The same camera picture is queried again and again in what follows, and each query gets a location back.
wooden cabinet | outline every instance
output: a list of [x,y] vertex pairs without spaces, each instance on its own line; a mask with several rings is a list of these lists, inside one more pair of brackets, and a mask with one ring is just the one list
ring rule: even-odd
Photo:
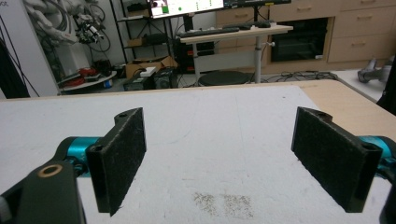
[[[249,7],[217,12],[217,25],[247,21],[253,18],[253,12]],[[263,74],[363,68],[374,57],[380,66],[396,53],[395,0],[292,0],[290,4],[263,7],[261,14],[276,22],[328,18],[322,59],[274,63],[271,48],[266,48]],[[253,43],[253,40],[237,40],[220,43],[218,47],[232,51]]]

cardboard box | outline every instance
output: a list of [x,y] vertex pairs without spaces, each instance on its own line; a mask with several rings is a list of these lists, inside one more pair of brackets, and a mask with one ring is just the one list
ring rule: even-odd
[[138,11],[131,11],[128,12],[129,17],[138,17],[138,16],[143,16],[143,17],[149,17],[149,10],[138,10]]
[[178,64],[171,56],[151,59],[138,59],[134,60],[132,63],[126,64],[126,77],[131,78],[138,73],[137,70],[147,67],[155,67],[155,72],[158,72],[158,70],[163,67],[178,67]]
[[135,38],[128,40],[128,47],[138,47],[146,44],[146,39],[144,38]]

white desk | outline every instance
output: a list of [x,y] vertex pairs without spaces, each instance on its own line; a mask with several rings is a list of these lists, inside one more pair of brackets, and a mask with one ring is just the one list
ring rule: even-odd
[[[194,53],[195,75],[198,78],[201,72],[229,69],[235,67],[255,66],[255,82],[260,83],[262,74],[262,39],[265,35],[283,34],[292,30],[292,26],[276,25],[271,28],[252,28],[248,31],[220,35],[204,35],[188,38],[180,38],[181,43],[192,44]],[[242,51],[228,54],[215,54],[198,56],[196,44],[208,41],[221,41],[226,39],[256,37],[256,48],[252,51]]]
[[378,80],[362,83],[358,79],[358,71],[359,70],[332,71],[332,73],[337,75],[337,79],[346,84],[349,88],[376,103],[381,98],[386,83]]
[[103,136],[143,106],[148,151],[117,214],[98,214],[91,180],[78,179],[88,223],[378,223],[388,181],[346,214],[290,150],[297,105],[396,140],[394,116],[330,80],[1,101],[0,192],[64,138]]

